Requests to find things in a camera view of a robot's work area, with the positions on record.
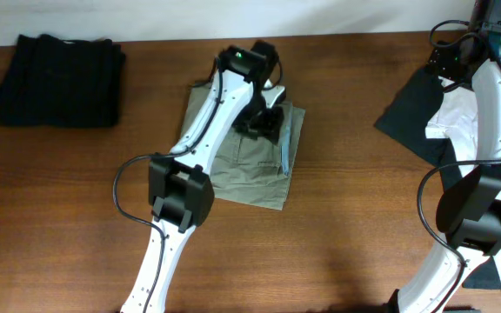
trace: black joint motor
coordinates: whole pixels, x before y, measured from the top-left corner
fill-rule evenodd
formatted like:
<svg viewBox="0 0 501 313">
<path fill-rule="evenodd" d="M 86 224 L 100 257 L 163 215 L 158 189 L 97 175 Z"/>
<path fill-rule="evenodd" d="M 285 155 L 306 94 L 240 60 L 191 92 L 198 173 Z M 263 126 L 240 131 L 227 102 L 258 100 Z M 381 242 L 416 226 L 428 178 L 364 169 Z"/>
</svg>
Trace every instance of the black joint motor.
<svg viewBox="0 0 501 313">
<path fill-rule="evenodd" d="M 157 155 L 150 161 L 148 197 L 152 215 L 174 223 L 184 233 L 202 225 L 214 202 L 214 189 L 202 167 L 192 169 Z"/>
<path fill-rule="evenodd" d="M 479 165 L 449 188 L 438 204 L 438 230 L 454 248 L 495 256 L 501 250 L 501 165 Z"/>
<path fill-rule="evenodd" d="M 253 84 L 250 102 L 239 113 L 233 127 L 247 137 L 256 139 L 266 137 L 273 143 L 279 139 L 279 131 L 284 121 L 281 108 L 268 109 L 262 90 L 279 62 L 276 48 L 264 41 L 255 42 L 250 50 L 231 46 L 220 54 L 223 70 L 231 70 L 244 77 L 244 81 Z M 278 98 L 281 102 L 284 95 Z"/>
</svg>

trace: white cloth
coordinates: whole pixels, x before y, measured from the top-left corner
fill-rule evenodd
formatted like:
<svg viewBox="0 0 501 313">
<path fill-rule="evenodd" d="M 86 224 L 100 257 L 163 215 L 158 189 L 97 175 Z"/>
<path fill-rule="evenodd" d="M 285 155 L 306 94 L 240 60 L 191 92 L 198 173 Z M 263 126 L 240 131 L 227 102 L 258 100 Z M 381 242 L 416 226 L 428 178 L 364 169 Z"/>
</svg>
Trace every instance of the white cloth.
<svg viewBox="0 0 501 313">
<path fill-rule="evenodd" d="M 444 80 L 444 86 L 452 81 Z M 427 138 L 450 138 L 458 161 L 474 160 L 477 157 L 478 116 L 475 93 L 464 88 L 444 94 L 440 110 L 428 122 L 425 134 Z M 473 166 L 461 166 L 461 175 L 473 170 Z"/>
<path fill-rule="evenodd" d="M 440 77 L 444 86 L 452 81 Z M 425 134 L 427 138 L 450 138 L 458 161 L 475 160 L 478 142 L 478 107 L 475 93 L 458 88 L 444 95 L 440 110 L 428 122 Z M 466 176 L 472 166 L 460 167 L 461 175 Z M 501 250 L 494 257 L 501 281 Z"/>
</svg>

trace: black bracket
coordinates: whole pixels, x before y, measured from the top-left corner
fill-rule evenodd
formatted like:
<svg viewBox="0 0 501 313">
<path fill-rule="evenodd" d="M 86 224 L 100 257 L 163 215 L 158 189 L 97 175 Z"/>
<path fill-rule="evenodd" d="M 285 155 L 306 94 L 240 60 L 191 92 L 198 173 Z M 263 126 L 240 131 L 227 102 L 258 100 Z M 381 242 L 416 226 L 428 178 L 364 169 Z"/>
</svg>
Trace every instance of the black bracket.
<svg viewBox="0 0 501 313">
<path fill-rule="evenodd" d="M 277 143 L 284 113 L 281 108 L 268 109 L 262 96 L 264 84 L 279 61 L 276 47 L 259 40 L 250 50 L 231 46 L 222 51 L 219 57 L 222 70 L 230 70 L 242 75 L 244 81 L 252 83 L 253 87 L 252 99 L 233 123 L 235 130 L 253 139 L 266 137 L 273 143 Z M 285 94 L 277 101 L 281 102 L 284 99 Z"/>
<path fill-rule="evenodd" d="M 501 165 L 479 165 L 448 189 L 438 204 L 436 223 L 448 243 L 495 256 L 501 250 Z"/>
<path fill-rule="evenodd" d="M 202 225 L 214 202 L 214 189 L 201 166 L 192 169 L 156 154 L 150 161 L 148 179 L 148 201 L 156 219 L 174 223 L 180 233 Z"/>
<path fill-rule="evenodd" d="M 475 3 L 469 31 L 501 33 L 501 0 L 479 0 Z"/>
<path fill-rule="evenodd" d="M 459 48 L 435 48 L 426 64 L 431 74 L 445 77 L 453 82 L 465 82 L 471 88 L 472 74 L 470 74 L 469 67 L 461 62 Z"/>
</svg>

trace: white wall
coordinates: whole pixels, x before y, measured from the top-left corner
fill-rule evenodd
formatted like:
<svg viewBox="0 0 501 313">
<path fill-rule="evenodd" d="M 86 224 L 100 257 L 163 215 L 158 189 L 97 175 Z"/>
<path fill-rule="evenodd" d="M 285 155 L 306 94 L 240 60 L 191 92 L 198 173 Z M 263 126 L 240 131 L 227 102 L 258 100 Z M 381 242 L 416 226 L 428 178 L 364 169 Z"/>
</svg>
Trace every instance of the white wall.
<svg viewBox="0 0 501 313">
<path fill-rule="evenodd" d="M 19 33 L 114 41 L 429 30 L 475 0 L 0 0 L 0 45 Z"/>
</svg>

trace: wooden table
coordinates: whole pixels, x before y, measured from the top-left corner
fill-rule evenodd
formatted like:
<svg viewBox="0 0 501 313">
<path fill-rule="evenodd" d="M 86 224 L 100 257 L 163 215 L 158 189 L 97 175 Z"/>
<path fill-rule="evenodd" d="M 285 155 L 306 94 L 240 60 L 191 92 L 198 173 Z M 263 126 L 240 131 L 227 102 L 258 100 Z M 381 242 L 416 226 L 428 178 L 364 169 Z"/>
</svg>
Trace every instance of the wooden table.
<svg viewBox="0 0 501 313">
<path fill-rule="evenodd" d="M 281 212 L 217 200 L 177 266 L 174 312 L 355 312 L 416 273 L 433 242 L 418 220 L 424 162 L 372 125 L 431 52 L 426 33 L 272 38 L 288 97 L 306 109 Z M 129 295 L 149 229 L 111 201 L 117 167 L 176 142 L 188 83 L 230 44 L 125 43 L 124 108 L 107 130 L 0 127 L 0 312 L 113 312 Z M 0 48 L 0 82 L 12 56 Z M 150 218 L 147 167 L 119 187 Z M 425 192 L 434 223 L 442 188 Z M 501 312 L 499 291 L 452 305 Z"/>
</svg>

